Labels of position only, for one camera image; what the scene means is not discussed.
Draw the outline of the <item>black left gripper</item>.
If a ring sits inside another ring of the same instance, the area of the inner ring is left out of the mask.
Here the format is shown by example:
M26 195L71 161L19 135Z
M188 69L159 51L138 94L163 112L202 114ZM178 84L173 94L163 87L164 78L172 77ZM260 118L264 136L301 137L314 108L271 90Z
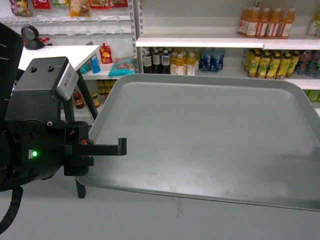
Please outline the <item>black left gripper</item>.
M34 120L4 122L4 185L18 187L51 178L62 166L66 176L84 176L92 156L124 156L127 138L118 144L90 144L85 121L61 121L57 127ZM86 145L86 154L65 152L69 145Z

